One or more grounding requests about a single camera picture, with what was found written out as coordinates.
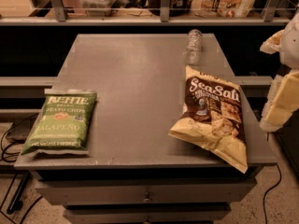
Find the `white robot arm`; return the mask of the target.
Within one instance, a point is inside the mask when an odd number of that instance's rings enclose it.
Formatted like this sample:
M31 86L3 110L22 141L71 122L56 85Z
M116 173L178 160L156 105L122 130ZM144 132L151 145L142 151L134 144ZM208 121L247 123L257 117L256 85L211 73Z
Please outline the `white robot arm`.
M260 51L278 52L280 62L290 68L288 74L276 75L272 80L263 107L260 127L265 132L275 132L299 109L299 14L283 30L264 41Z

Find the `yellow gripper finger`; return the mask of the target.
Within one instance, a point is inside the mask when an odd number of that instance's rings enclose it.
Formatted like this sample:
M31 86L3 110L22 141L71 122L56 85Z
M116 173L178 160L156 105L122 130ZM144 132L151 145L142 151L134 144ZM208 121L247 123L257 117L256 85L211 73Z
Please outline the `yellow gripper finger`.
M276 75L263 107L260 127L265 132L280 129L299 109L299 70L285 76Z
M266 41L260 46L260 51L267 54L274 54L281 51L281 38L283 35L283 30L280 30L270 36Z

